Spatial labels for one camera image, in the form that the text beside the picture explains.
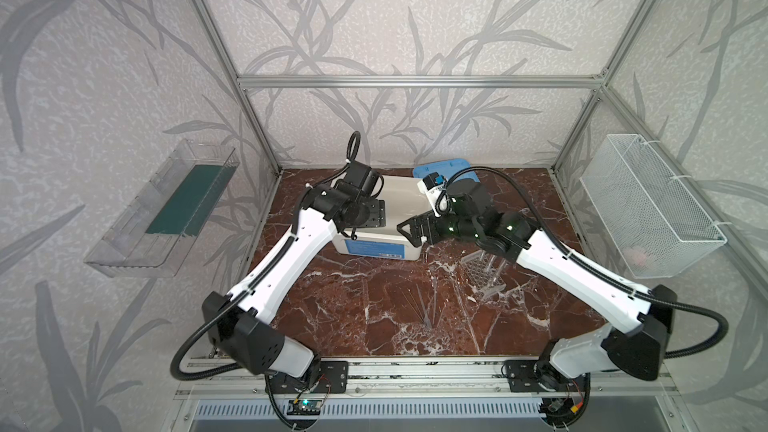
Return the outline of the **clear test tube rack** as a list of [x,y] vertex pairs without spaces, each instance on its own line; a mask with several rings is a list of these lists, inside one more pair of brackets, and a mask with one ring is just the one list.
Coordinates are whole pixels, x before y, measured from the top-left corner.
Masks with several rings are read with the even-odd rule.
[[478,250],[463,257],[459,266],[479,301],[487,301],[493,294],[504,290],[505,284],[501,274],[507,266],[505,259]]

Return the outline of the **blue plastic lid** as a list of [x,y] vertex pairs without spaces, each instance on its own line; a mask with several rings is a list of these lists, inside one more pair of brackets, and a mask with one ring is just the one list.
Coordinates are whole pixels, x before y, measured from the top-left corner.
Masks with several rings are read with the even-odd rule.
[[437,172],[443,175],[447,182],[456,173],[469,167],[470,163],[465,159],[450,159],[419,165],[413,169],[412,175],[420,181],[426,175]]

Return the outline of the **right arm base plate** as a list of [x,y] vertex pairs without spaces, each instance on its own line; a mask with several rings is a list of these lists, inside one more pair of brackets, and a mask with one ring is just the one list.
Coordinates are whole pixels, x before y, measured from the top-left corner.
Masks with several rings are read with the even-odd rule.
[[503,362],[501,374],[513,393],[557,392],[557,386],[549,387],[540,381],[536,372],[536,359],[509,359]]

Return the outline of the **green circuit board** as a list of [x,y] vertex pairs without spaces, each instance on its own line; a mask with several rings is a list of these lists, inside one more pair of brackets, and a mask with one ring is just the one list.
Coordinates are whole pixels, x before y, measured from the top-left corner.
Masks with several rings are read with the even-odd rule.
[[323,406],[323,399],[292,399],[287,403],[286,414],[297,417],[319,416]]

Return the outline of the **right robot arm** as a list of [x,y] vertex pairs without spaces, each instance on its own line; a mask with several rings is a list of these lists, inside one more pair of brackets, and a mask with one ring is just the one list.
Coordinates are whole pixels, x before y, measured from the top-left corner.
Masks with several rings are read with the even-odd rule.
[[[526,191],[510,176],[489,172],[520,195],[526,212],[498,210],[485,186],[469,179],[473,167],[450,178],[431,173],[419,184],[430,210],[397,226],[413,246],[445,240],[472,242],[555,283],[600,314],[605,323],[588,333],[554,339],[534,366],[537,382],[554,390],[593,372],[618,370],[643,381],[657,379],[667,359],[692,356],[718,345],[729,331],[713,310],[681,303],[665,286],[649,289],[625,279],[565,245],[545,224]],[[715,332],[678,350],[668,348],[676,313],[709,318]]]

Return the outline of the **clear acrylic wall shelf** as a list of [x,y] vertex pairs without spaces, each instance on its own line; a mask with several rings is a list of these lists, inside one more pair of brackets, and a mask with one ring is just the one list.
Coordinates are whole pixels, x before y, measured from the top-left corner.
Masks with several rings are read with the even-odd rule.
[[110,278],[175,276],[239,164],[233,146],[181,140],[84,263]]

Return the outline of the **white plastic tub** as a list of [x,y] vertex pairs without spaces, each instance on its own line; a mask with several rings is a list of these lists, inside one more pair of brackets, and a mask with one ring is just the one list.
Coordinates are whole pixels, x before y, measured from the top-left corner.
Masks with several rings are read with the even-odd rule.
[[413,246],[396,228],[413,216],[430,211],[426,196],[419,191],[419,179],[384,176],[383,191],[378,199],[383,204],[383,226],[358,229],[357,239],[337,234],[332,244],[338,253],[381,259],[415,261],[421,246]]

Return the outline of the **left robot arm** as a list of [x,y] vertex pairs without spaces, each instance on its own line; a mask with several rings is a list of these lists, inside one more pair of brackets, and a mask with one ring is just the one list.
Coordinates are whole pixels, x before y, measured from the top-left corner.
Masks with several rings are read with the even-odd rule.
[[[306,186],[288,230],[273,249],[227,293],[212,292],[204,300],[204,324],[179,347],[170,374],[196,381],[237,369],[284,374],[311,388],[320,379],[317,352],[272,328],[285,297],[315,256],[338,235],[355,239],[359,229],[383,222],[378,195],[383,179],[358,161],[362,135],[347,144],[344,166],[330,177]],[[187,372],[182,361],[201,338],[231,358],[231,363],[202,372]]]

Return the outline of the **aluminium frame rail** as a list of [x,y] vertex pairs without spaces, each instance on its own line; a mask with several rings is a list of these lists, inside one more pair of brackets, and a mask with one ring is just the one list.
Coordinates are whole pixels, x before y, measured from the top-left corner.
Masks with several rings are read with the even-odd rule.
[[332,399],[373,398],[578,398],[590,389],[600,396],[664,396],[677,392],[670,373],[663,370],[653,382],[632,378],[623,372],[593,372],[591,381],[562,385],[557,392],[513,393],[501,374],[504,356],[371,356],[329,360],[349,362],[346,392],[330,394]]

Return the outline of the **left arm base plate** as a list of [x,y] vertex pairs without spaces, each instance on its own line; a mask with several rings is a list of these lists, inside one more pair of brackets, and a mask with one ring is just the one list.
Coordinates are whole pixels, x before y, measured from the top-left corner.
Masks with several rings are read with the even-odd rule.
[[271,390],[277,394],[299,392],[342,394],[346,392],[349,378],[349,362],[319,359],[296,378],[286,373],[268,375]]

